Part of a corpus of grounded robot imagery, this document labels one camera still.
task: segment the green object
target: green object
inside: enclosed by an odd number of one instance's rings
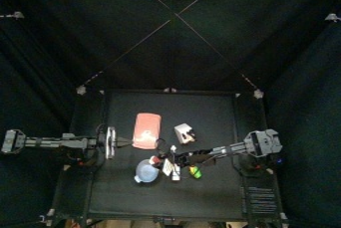
[[[196,166],[188,167],[188,173],[193,178],[200,178],[200,172]]]

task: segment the ceiling wire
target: ceiling wire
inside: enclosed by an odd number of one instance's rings
[[[134,44],[133,46],[126,49],[105,66],[104,68],[96,72],[81,84],[81,86],[85,86],[112,65],[113,63],[126,54],[130,52],[130,50],[169,22],[171,20],[167,20],[161,25],[156,27],[155,30],[152,30]]]
[[[249,78],[239,71],[236,66],[227,60],[224,55],[217,51],[217,49],[213,47],[213,45],[207,41],[207,39],[199,34],[199,32],[193,29],[193,27],[188,24],[188,22],[183,19],[180,14],[199,1],[193,0],[177,13],[175,13],[171,9],[171,7],[161,1],[157,0],[163,6],[171,10],[172,14],[181,20],[181,22],[188,26],[188,28],[193,31],[193,33],[199,36],[199,38],[207,43],[207,45],[211,47],[211,49],[215,51],[215,53],[225,60],[228,65],[232,67],[232,69],[239,73],[244,81],[252,86],[255,90],[258,90],[258,86],[252,83]],[[167,20],[157,28],[124,52],[121,55],[113,59],[109,64],[94,74],[92,75],[85,82],[81,84],[81,86],[85,86],[112,65],[113,63],[169,22],[171,20]]]

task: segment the red object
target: red object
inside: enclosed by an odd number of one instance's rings
[[[133,147],[155,149],[160,133],[161,117],[157,114],[140,113],[136,116]]]

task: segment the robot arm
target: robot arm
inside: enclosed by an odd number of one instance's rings
[[[74,136],[72,133],[62,133],[61,137],[28,137],[18,129],[6,130],[1,146],[1,154],[17,154],[23,147],[30,148],[61,148],[66,150],[69,160],[86,161],[93,158],[94,152],[105,153],[105,159],[114,155],[116,132],[108,127],[106,134],[101,131],[96,137]]]
[[[259,158],[280,151],[282,145],[278,133],[272,129],[252,131],[245,136],[243,142],[220,146],[211,149],[201,149],[173,155],[173,162],[179,167],[185,167],[196,163],[207,163],[225,156],[249,154]]]

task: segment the black fabric wall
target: black fabric wall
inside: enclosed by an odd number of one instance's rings
[[[279,185],[296,227],[341,227],[341,23],[330,23],[267,93],[280,132]]]
[[[0,8],[11,10],[3,0]],[[68,131],[73,92],[68,78],[34,41],[23,21],[2,20],[0,140],[10,128],[21,129],[30,136],[60,136]],[[45,151],[23,150],[18,156],[0,156],[0,226],[36,221],[46,213],[58,170],[56,158]]]
[[[163,1],[177,12],[193,0]],[[26,16],[0,21],[0,138],[7,128],[34,136],[66,131],[74,87],[171,20],[90,86],[247,91],[235,69],[243,72],[268,90],[287,216],[341,226],[341,23],[323,22],[336,1],[199,0],[181,16],[221,59],[156,0],[0,0],[1,14]],[[46,211],[57,169],[45,153],[0,160],[0,222]]]

